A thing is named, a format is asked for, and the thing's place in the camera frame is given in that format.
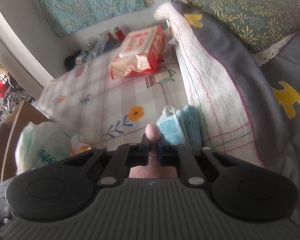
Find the small pink soft object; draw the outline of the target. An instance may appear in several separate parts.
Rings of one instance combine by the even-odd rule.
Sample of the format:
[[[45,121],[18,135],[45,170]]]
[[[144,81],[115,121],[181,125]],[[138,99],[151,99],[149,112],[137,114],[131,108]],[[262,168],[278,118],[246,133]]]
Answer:
[[[148,124],[145,129],[149,142],[149,158],[147,166],[136,166],[130,169],[130,178],[161,179],[176,178],[176,168],[171,166],[162,167],[158,162],[158,143],[160,140],[160,130],[154,123]]]

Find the blue towel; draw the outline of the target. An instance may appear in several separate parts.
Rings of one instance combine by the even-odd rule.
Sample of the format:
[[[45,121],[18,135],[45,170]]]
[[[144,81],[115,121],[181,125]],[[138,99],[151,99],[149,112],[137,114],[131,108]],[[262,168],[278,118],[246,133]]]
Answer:
[[[201,148],[202,141],[196,107],[186,105],[183,109],[177,109],[166,106],[156,124],[167,142],[184,144],[193,150]]]

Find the orange striped cloth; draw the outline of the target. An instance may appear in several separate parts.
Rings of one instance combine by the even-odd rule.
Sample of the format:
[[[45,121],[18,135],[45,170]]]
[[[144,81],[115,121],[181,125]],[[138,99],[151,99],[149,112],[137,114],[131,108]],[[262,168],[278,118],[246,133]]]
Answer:
[[[83,137],[79,134],[71,137],[70,155],[74,156],[91,149],[91,146],[84,142]]]

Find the pink checked tablecloth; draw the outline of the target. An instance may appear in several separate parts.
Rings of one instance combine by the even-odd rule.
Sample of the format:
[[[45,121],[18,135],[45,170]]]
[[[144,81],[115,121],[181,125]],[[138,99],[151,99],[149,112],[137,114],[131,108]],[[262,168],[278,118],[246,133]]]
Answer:
[[[188,104],[177,57],[169,47],[153,75],[112,79],[108,67],[116,50],[77,65],[51,81],[37,108],[90,146],[116,148],[138,141],[166,106]]]

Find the white plastic bag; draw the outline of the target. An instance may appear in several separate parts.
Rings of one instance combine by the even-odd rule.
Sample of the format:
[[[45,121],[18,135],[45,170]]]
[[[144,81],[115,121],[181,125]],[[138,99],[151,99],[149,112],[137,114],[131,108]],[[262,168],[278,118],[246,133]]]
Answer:
[[[16,174],[70,157],[70,137],[54,122],[29,122],[15,149]]]

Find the white grey folded blanket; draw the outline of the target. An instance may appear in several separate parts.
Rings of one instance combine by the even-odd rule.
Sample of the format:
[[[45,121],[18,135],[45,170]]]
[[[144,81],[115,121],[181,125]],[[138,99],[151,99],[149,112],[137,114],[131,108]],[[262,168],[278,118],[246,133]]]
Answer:
[[[187,98],[205,146],[276,172],[298,161],[271,86],[250,52],[225,27],[187,3],[162,4],[178,42]]]

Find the red wet wipes pack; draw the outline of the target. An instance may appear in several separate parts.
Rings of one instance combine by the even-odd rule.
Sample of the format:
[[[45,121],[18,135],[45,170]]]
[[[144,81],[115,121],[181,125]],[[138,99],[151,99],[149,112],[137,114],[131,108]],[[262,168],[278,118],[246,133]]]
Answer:
[[[129,33],[109,65],[112,79],[154,74],[166,45],[160,25]]]

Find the brown cardboard box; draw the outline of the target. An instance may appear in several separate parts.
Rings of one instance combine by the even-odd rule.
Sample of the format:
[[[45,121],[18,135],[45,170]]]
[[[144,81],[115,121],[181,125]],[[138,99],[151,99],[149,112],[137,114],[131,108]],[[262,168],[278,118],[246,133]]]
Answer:
[[[38,109],[23,101],[0,125],[0,182],[16,175],[15,150],[21,132],[28,123],[49,121]]]

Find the clear plastic bag clutter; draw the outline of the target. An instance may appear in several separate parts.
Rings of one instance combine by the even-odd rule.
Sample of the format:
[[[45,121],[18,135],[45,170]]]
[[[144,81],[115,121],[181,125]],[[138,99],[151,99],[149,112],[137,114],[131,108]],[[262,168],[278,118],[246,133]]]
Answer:
[[[115,38],[112,33],[107,30],[99,34],[97,37],[91,37],[83,43],[81,48],[68,56],[64,60],[66,71],[69,72],[78,64],[86,63],[108,50],[113,49]]]

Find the red thermos bottle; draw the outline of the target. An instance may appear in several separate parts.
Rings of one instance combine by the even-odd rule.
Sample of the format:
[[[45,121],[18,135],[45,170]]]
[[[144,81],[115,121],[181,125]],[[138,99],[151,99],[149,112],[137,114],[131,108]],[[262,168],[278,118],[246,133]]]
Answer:
[[[123,42],[125,40],[125,34],[119,27],[115,27],[114,32],[120,42]]]

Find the green leaf pattern pillow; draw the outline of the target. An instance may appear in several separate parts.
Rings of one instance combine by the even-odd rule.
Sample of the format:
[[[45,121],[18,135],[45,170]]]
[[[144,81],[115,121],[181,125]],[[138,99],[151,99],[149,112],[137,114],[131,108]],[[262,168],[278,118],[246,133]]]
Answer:
[[[259,65],[300,33],[300,0],[186,0],[225,26]]]

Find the teal floral wall cloth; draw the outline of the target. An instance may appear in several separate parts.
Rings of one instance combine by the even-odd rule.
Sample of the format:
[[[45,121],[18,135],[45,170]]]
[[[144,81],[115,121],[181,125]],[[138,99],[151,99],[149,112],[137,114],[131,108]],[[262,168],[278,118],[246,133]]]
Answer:
[[[143,10],[145,0],[37,0],[53,31],[69,35],[115,16]]]

